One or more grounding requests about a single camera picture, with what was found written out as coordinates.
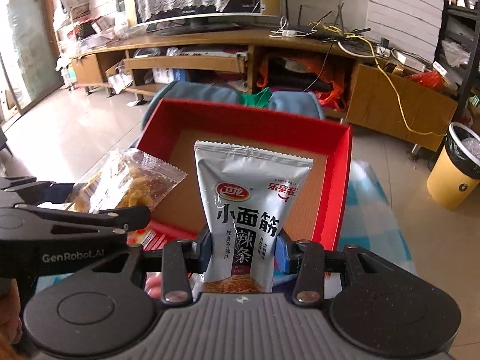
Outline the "person left hand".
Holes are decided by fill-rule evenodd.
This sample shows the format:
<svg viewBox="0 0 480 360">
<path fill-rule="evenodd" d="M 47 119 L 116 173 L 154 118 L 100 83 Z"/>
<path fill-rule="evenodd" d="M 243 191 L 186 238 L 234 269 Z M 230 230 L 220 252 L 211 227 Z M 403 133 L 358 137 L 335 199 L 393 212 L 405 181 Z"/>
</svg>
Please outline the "person left hand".
<svg viewBox="0 0 480 360">
<path fill-rule="evenodd" d="M 17 344 L 22 336 L 20 320 L 20 295 L 15 279 L 10 280 L 10 288 L 1 295 L 1 359 L 23 359 L 13 345 Z"/>
</svg>

